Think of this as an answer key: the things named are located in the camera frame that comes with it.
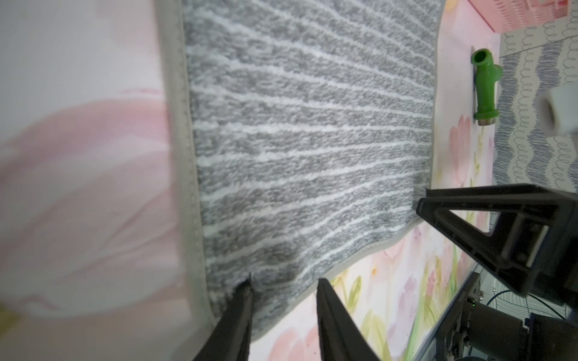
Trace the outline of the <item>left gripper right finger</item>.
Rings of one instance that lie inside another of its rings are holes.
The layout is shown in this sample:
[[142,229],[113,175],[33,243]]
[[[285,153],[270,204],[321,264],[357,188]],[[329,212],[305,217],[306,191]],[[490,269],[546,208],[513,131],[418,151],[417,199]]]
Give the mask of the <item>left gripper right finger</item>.
[[322,360],[379,360],[326,278],[319,279],[316,302]]

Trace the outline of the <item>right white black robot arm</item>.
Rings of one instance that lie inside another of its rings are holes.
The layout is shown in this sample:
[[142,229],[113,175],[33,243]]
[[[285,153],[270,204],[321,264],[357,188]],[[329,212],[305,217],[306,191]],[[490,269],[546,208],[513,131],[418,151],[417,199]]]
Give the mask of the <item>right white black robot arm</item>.
[[[517,296],[577,310],[577,196],[532,184],[428,190],[417,215]],[[496,360],[575,360],[577,317],[519,320],[474,299],[479,275],[444,317],[439,360],[474,347]]]

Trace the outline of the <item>grey striped square dishcloth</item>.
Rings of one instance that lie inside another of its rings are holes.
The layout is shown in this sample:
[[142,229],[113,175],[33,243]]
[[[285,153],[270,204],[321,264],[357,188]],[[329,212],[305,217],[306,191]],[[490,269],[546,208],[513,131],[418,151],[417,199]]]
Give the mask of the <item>grey striped square dishcloth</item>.
[[191,311],[260,338],[430,183],[442,1],[157,1]]

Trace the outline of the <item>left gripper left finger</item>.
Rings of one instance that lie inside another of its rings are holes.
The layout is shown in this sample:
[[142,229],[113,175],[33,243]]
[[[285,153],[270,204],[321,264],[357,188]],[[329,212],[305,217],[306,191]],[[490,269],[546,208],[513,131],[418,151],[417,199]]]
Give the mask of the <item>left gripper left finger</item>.
[[194,361],[247,361],[251,344],[253,287],[251,279],[239,284],[226,311]]

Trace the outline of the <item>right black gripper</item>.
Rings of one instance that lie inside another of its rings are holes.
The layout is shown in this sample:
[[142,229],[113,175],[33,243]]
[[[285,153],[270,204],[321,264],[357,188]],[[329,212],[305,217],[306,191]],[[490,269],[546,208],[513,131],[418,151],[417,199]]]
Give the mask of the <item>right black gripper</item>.
[[577,306],[577,195],[533,184],[427,190],[416,213],[514,293]]

